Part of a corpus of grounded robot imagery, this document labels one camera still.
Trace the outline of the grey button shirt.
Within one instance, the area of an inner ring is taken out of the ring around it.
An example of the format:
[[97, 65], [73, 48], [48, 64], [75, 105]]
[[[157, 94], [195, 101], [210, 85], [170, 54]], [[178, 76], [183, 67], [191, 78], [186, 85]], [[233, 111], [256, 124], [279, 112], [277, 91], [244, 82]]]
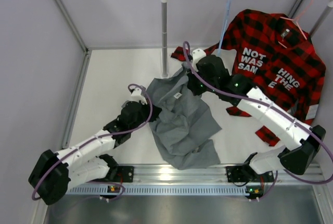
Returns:
[[172, 77], [153, 79], [147, 92], [161, 109], [149, 124], [164, 161], [178, 170], [208, 168], [220, 163], [211, 139], [222, 128], [210, 107], [188, 89], [189, 68], [183, 65]]

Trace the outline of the blue wire hanger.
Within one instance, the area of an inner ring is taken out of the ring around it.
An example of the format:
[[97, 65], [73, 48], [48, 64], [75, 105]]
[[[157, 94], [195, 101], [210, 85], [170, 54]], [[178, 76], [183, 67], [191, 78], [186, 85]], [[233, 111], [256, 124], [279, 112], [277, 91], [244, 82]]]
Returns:
[[218, 56], [221, 55], [223, 38], [224, 38], [225, 32], [227, 30], [231, 3], [232, 3], [232, 0], [227, 0], [226, 7], [225, 7], [225, 14], [224, 14], [224, 18], [223, 18], [222, 29], [221, 29], [221, 36], [220, 36], [219, 46], [218, 46], [218, 49], [217, 49], [217, 55]]

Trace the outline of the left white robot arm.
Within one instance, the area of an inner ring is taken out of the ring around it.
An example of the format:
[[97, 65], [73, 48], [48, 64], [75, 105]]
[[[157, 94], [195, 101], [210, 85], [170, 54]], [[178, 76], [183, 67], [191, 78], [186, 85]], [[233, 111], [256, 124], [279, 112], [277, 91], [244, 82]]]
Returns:
[[119, 165], [108, 151], [122, 145], [145, 124], [156, 121], [161, 111], [151, 103], [126, 102], [117, 118], [92, 137], [56, 152], [44, 151], [28, 178], [32, 199], [52, 205], [81, 184], [115, 180]]

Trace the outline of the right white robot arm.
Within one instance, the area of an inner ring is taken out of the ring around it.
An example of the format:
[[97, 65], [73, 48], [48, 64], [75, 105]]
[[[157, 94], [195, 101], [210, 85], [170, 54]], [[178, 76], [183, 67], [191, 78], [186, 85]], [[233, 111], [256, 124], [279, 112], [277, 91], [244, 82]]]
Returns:
[[311, 127], [291, 116], [276, 105], [267, 95], [241, 74], [231, 75], [223, 61], [215, 55], [205, 53], [185, 58], [189, 66], [188, 88], [195, 94], [216, 94], [250, 114], [275, 134], [283, 146], [264, 153], [253, 153], [242, 165], [242, 175], [253, 181], [261, 174], [283, 169], [301, 181], [310, 163], [325, 147], [323, 138], [326, 130], [320, 125]]

